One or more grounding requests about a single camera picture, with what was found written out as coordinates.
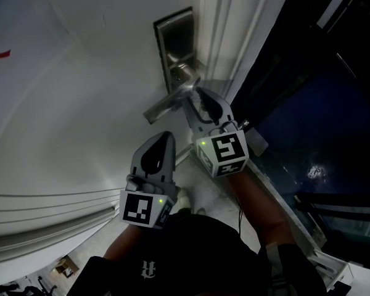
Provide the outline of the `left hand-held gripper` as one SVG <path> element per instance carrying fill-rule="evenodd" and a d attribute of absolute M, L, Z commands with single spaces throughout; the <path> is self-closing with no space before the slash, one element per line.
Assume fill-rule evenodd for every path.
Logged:
<path fill-rule="evenodd" d="M 148 139 L 133 155 L 127 185 L 120 192 L 119 218 L 142 228 L 162 229 L 177 202 L 173 180 L 176 141 L 170 131 Z"/>

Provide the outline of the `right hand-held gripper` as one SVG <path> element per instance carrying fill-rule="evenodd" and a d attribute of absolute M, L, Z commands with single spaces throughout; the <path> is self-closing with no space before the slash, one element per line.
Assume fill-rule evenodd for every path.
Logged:
<path fill-rule="evenodd" d="M 249 151 L 244 131 L 237 128 L 230 104 L 212 90 L 197 87 L 204 120 L 190 97 L 184 100 L 184 113 L 192 130 L 196 156 L 211 177 L 231 175 L 244 169 Z"/>

